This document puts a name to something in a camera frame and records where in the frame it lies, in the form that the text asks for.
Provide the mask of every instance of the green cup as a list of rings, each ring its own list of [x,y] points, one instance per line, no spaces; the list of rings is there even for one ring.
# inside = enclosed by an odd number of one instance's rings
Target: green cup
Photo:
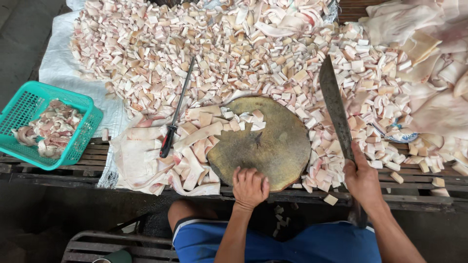
[[[132,263],[132,256],[125,250],[119,250],[94,260],[93,263]]]

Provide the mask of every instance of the leg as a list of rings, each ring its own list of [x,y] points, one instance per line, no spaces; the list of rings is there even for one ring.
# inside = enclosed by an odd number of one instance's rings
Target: leg
[[[187,217],[218,219],[218,216],[212,209],[202,207],[188,199],[179,199],[172,203],[168,212],[169,225],[172,232],[174,232],[177,222]]]

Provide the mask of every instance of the forearm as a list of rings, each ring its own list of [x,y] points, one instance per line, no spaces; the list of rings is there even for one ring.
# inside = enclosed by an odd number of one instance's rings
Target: forearm
[[[396,222],[388,204],[369,209],[380,256],[384,263],[425,263],[416,247]]]
[[[251,215],[252,211],[241,208],[237,203],[234,204],[231,219],[227,224],[214,263],[244,262],[245,239]]]

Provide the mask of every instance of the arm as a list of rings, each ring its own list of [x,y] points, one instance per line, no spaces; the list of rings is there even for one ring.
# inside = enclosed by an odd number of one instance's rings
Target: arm
[[[383,200],[377,170],[369,166],[357,143],[353,142],[351,147],[356,164],[346,160],[344,166],[346,185],[349,192],[361,203],[374,225],[382,262],[425,263]]]
[[[268,178],[257,169],[238,167],[233,174],[233,193],[236,199],[214,263],[243,263],[247,225],[254,208],[270,192]]]

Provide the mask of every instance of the blue shorts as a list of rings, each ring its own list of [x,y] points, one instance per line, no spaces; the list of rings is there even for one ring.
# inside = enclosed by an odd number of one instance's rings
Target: blue shorts
[[[172,240],[181,263],[213,262],[227,221],[182,219]],[[374,230],[359,229],[346,221],[312,225],[299,235],[279,242],[247,230],[245,262],[284,260],[292,263],[381,262]]]

